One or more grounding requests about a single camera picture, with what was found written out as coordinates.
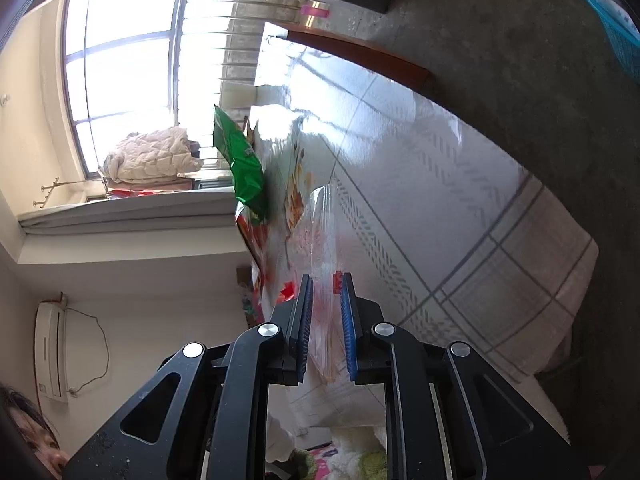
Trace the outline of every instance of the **power cord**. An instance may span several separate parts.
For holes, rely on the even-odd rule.
[[[102,332],[102,337],[104,338],[104,347],[107,349],[107,366],[104,369],[104,373],[101,376],[98,377],[94,377],[93,379],[91,379],[90,381],[85,382],[82,386],[80,386],[77,389],[74,388],[69,388],[67,391],[68,393],[72,396],[72,397],[77,397],[78,396],[78,392],[80,390],[82,390],[85,386],[87,386],[88,384],[93,383],[94,381],[97,381],[98,379],[103,378],[107,372],[109,371],[109,359],[110,359],[110,355],[109,355],[109,345],[107,343],[107,336],[104,333],[104,330],[102,328],[102,326],[100,325],[100,321],[98,321],[98,318],[96,316],[92,316],[91,314],[85,314],[84,312],[81,312],[80,310],[77,310],[75,308],[71,308],[71,307],[67,307],[65,310],[73,310],[74,312],[77,312],[78,314],[82,314],[83,316],[87,316],[87,317],[92,317],[95,319],[96,324],[98,325],[98,328],[100,329],[100,331]]]

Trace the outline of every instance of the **blue basket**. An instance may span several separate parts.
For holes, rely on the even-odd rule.
[[[640,84],[640,41],[613,19],[596,0],[587,1],[598,13],[622,68],[636,83]]]

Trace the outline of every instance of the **snack package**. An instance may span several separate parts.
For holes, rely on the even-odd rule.
[[[267,239],[268,226],[265,222],[252,222],[254,214],[242,203],[236,208],[236,226],[244,238],[244,243],[249,249],[253,259],[251,278],[245,278],[246,290],[242,291],[242,309],[247,315],[249,326],[254,326],[252,321],[260,324],[264,322],[262,312],[262,289],[264,287],[264,244]]]
[[[236,198],[263,220],[267,200],[260,161],[238,125],[219,106],[215,107],[214,120],[213,145],[229,163]]]

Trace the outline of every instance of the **curtain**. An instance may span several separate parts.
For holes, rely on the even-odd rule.
[[[235,225],[232,187],[218,187],[41,209],[18,216],[27,234],[87,234]]]

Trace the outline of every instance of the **dark hair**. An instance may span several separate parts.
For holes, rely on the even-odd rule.
[[[0,407],[4,408],[7,413],[9,412],[9,408],[17,408],[21,412],[29,415],[36,422],[36,424],[38,424],[44,430],[47,430],[47,433],[50,434],[53,442],[55,442],[56,446],[58,446],[56,435],[53,433],[53,430],[51,429],[49,424],[47,424],[47,421],[44,419],[42,412],[36,407],[36,405],[20,392],[16,392],[14,389],[9,388],[8,386],[4,386],[4,384],[1,383]]]

